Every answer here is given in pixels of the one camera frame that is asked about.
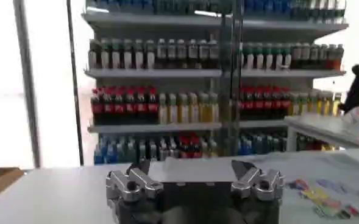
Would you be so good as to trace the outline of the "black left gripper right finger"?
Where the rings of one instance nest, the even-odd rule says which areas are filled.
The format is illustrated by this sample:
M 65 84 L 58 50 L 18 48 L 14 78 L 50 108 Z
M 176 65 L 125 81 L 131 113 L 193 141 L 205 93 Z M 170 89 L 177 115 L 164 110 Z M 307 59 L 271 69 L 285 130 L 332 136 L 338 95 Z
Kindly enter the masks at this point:
M 283 197 L 285 177 L 280 171 L 269 169 L 266 172 L 252 163 L 232 160 L 231 166 L 237 180 L 232 182 L 231 193 L 241 199 L 254 196 L 260 201 L 280 200 Z

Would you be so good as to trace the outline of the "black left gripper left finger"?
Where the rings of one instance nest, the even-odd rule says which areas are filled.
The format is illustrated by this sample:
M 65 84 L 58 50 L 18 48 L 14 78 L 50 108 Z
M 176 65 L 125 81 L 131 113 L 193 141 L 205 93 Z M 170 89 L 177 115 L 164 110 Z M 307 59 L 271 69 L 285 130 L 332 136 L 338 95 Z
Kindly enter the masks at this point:
M 156 199 L 164 187 L 148 175 L 150 165 L 151 161 L 144 159 L 132 163 L 125 173 L 110 171 L 105 179 L 107 205 L 113 209 L 120 201 L 137 203 L 143 198 Z

